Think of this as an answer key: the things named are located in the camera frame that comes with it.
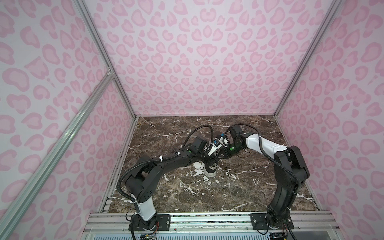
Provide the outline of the black white canvas sneaker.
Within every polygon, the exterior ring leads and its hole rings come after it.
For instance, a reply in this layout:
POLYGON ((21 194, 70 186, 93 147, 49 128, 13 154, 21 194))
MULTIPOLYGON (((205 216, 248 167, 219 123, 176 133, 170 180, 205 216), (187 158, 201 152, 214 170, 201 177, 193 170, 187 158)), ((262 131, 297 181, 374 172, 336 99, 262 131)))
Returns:
POLYGON ((204 165, 204 174, 208 178, 214 178, 217 175, 218 163, 204 165))

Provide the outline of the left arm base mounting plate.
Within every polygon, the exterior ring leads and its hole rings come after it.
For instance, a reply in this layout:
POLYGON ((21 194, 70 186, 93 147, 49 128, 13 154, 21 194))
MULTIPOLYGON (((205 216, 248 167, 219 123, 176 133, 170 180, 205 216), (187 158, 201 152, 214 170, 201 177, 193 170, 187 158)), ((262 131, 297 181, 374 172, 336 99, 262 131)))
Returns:
POLYGON ((131 217, 129 231, 134 232, 153 232, 169 231, 171 224, 171 215, 155 214, 151 219, 145 221, 140 215, 135 214, 131 217))

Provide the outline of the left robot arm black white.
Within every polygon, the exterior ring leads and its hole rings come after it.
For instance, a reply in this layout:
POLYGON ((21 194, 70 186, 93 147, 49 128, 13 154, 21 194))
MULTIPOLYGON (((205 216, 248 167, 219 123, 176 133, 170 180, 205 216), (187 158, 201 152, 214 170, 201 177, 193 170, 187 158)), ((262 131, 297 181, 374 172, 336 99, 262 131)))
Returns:
POLYGON ((151 158, 144 155, 138 162, 121 174, 117 190, 135 206, 136 214, 130 220, 133 231, 138 226, 144 230, 152 230, 158 221, 158 212, 153 204, 153 195, 162 176, 178 168, 184 168, 195 162, 202 162, 210 167, 216 164, 219 158, 214 154, 208 155, 202 151, 192 151, 181 148, 172 154, 151 158))

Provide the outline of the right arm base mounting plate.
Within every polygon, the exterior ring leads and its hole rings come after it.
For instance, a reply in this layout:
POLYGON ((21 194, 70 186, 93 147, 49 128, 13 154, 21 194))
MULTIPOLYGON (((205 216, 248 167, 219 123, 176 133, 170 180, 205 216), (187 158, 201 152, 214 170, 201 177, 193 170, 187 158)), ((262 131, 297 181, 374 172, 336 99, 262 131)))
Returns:
POLYGON ((250 219, 253 230, 293 230, 295 228, 291 216, 282 217, 277 222, 274 222, 274 219, 268 217, 267 213, 251 213, 250 219))

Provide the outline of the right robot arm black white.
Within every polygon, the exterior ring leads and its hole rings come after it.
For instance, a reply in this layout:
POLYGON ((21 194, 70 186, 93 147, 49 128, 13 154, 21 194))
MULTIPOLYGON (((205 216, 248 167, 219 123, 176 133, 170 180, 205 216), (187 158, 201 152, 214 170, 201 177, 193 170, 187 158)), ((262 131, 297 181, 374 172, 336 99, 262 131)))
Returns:
POLYGON ((301 150, 297 146, 279 145, 251 133, 238 134, 231 144, 226 139, 224 142, 219 151, 221 159, 229 159, 240 151, 248 149, 262 154, 274 164, 277 188, 267 207, 265 219, 269 228, 280 228, 289 218, 298 191, 310 177, 301 150))

